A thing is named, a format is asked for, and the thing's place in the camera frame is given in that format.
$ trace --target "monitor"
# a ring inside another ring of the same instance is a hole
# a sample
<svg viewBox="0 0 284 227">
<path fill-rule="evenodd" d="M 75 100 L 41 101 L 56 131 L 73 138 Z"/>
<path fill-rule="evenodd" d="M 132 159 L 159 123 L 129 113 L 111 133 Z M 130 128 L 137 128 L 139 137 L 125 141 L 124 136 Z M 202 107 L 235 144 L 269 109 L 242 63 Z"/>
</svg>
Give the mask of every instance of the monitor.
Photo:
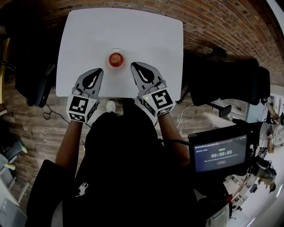
<svg viewBox="0 0 284 227">
<path fill-rule="evenodd" d="M 194 146 L 195 171 L 206 172 L 245 162 L 247 135 Z"/>
</svg>

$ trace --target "black chair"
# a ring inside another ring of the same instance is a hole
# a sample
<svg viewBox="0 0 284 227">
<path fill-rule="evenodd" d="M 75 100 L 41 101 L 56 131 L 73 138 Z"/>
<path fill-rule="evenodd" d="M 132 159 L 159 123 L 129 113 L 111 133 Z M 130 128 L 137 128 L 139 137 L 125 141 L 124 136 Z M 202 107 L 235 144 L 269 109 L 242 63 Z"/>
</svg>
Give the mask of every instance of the black chair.
<svg viewBox="0 0 284 227">
<path fill-rule="evenodd" d="M 256 59 L 239 62 L 207 59 L 212 56 L 226 57 L 221 50 L 214 50 L 212 54 L 204 57 L 184 53 L 183 77 L 187 80 L 188 88 L 178 103 L 182 102 L 189 92 L 195 106 L 213 106 L 211 102 L 228 98 L 257 105 L 260 99 L 269 97 L 269 71 L 259 67 Z M 220 115 L 224 116 L 228 110 L 229 107 Z"/>
</svg>

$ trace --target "floor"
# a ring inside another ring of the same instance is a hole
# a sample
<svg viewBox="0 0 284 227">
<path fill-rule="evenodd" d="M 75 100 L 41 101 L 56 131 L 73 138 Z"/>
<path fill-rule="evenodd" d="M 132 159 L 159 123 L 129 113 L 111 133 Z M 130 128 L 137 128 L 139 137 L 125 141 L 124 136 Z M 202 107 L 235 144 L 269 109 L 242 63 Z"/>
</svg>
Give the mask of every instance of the floor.
<svg viewBox="0 0 284 227">
<path fill-rule="evenodd" d="M 95 111 L 96 117 L 105 112 L 105 105 L 109 98 L 103 98 L 99 104 L 98 109 Z M 136 104 L 145 110 L 138 100 Z M 57 97 L 55 94 L 55 87 L 52 88 L 47 104 L 50 108 L 62 114 L 66 119 L 66 97 Z M 122 114 L 122 100 L 116 99 L 117 108 L 116 112 Z M 184 108 L 192 104 L 190 96 L 180 105 L 176 105 L 171 112 L 171 116 L 178 123 L 181 112 Z M 17 176 L 18 183 L 12 189 L 12 193 L 18 196 L 21 187 L 25 182 L 30 182 L 26 195 L 24 195 L 20 207 L 23 212 L 26 212 L 28 202 L 28 195 L 31 192 L 32 186 L 35 182 L 37 173 L 40 169 L 42 162 L 45 159 L 51 161 L 55 160 L 56 153 L 64 137 L 68 124 L 56 114 L 51 114 L 50 120 L 43 118 L 43 112 L 49 112 L 47 106 L 44 108 L 29 107 L 27 106 L 26 99 L 15 90 L 15 82 L 8 81 L 5 83 L 5 105 L 8 113 L 3 115 L 2 118 L 10 123 L 9 131 L 16 137 L 20 138 L 23 143 L 28 147 L 28 153 L 21 152 L 16 159 L 15 175 Z M 156 118 L 150 116 L 153 123 Z M 188 134 L 212 130 L 218 127 L 226 127 L 232 123 L 218 117 L 217 112 L 212 110 L 210 106 L 191 106 L 183 113 L 182 120 L 179 126 L 179 131 L 184 139 Z M 161 136 L 159 124 L 156 125 L 158 136 Z M 85 141 L 88 134 L 89 127 L 84 125 L 82 130 L 82 140 Z M 84 157 L 83 143 L 81 142 L 79 151 L 78 167 Z"/>
</svg>

